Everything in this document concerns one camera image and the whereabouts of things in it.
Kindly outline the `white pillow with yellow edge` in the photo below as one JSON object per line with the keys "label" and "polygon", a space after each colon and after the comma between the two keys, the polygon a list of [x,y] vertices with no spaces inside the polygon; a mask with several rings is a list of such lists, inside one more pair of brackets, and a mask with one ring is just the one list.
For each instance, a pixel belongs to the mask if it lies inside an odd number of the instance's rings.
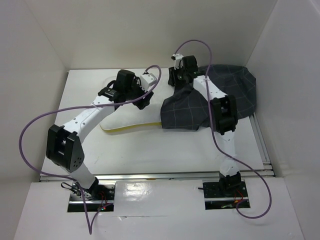
{"label": "white pillow with yellow edge", "polygon": [[147,107],[140,110],[133,104],[121,106],[100,122],[100,128],[113,134],[140,127],[159,127],[162,104],[174,93],[174,88],[168,84],[168,80],[169,74],[163,73]]}

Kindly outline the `dark grey checked pillowcase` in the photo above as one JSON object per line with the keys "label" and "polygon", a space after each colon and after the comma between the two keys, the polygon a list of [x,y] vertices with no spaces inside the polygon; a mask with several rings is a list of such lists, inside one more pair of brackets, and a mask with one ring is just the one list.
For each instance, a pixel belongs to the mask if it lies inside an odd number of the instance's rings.
{"label": "dark grey checked pillowcase", "polygon": [[[208,77],[221,91],[235,97],[239,120],[255,112],[257,80],[246,67],[213,64]],[[162,103],[160,119],[163,129],[207,128],[210,126],[207,100],[190,84],[176,86],[173,95]]]}

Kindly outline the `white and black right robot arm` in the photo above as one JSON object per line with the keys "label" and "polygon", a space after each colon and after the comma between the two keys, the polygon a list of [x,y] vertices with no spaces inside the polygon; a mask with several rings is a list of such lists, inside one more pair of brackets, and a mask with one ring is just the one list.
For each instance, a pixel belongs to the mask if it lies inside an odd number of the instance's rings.
{"label": "white and black right robot arm", "polygon": [[232,196],[241,185],[240,169],[234,160],[236,157],[234,137],[238,124],[236,98],[221,91],[210,80],[208,73],[199,71],[195,56],[175,53],[171,59],[174,61],[174,66],[169,68],[168,83],[172,86],[191,84],[207,99],[211,111],[209,120],[214,142],[223,155],[216,190],[223,196]]}

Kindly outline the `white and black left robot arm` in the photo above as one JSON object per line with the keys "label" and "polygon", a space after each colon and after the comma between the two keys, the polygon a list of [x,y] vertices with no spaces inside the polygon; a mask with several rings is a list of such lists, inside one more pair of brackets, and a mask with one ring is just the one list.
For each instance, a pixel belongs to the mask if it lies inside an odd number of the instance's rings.
{"label": "white and black left robot arm", "polygon": [[152,73],[136,76],[134,72],[121,69],[116,79],[102,88],[89,108],[83,110],[62,126],[52,125],[48,130],[46,157],[64,169],[81,186],[81,194],[88,200],[101,199],[108,189],[84,163],[82,144],[88,134],[107,116],[113,114],[122,103],[131,103],[142,110],[153,96],[150,87],[159,79]]}

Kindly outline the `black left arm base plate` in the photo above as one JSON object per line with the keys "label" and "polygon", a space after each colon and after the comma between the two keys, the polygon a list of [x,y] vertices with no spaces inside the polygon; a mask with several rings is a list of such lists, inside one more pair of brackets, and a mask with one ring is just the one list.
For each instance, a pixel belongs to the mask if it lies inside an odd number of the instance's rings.
{"label": "black left arm base plate", "polygon": [[[70,191],[67,212],[84,213],[85,207],[79,187],[75,183],[69,184],[67,182],[62,182],[60,186]],[[85,190],[83,191],[88,212],[114,211],[115,184],[105,185],[104,187],[105,189],[97,193],[96,196],[92,196]]]}

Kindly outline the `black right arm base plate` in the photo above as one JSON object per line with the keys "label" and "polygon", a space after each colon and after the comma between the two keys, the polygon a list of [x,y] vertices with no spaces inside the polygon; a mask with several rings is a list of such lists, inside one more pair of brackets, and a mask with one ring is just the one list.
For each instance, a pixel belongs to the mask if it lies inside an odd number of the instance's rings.
{"label": "black right arm base plate", "polygon": [[239,209],[251,207],[247,186],[244,181],[232,189],[223,190],[219,182],[203,182],[198,190],[204,196],[206,210],[228,210],[235,209],[239,203]]}

